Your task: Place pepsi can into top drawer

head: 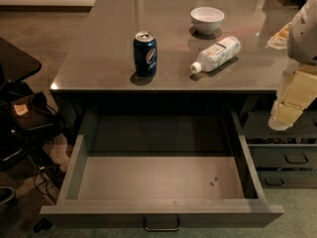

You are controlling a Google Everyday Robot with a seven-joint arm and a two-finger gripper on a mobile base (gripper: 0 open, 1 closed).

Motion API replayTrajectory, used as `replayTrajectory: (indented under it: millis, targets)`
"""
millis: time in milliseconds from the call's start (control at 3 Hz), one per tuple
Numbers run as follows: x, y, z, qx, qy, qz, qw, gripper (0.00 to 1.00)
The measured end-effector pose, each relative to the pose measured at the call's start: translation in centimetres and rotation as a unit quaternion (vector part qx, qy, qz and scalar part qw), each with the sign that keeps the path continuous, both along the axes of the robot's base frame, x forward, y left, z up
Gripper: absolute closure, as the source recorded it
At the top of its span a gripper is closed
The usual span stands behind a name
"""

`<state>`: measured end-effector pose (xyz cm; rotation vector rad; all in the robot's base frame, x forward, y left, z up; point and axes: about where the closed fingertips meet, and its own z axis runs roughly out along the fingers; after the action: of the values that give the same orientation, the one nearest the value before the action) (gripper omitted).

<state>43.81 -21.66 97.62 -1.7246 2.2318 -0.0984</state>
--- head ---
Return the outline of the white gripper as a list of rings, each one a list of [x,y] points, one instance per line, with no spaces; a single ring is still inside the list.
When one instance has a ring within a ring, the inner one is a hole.
[[[288,56],[300,63],[288,68],[279,81],[270,118],[291,126],[317,98],[317,0],[307,0],[291,23],[268,41],[276,50],[287,48]]]

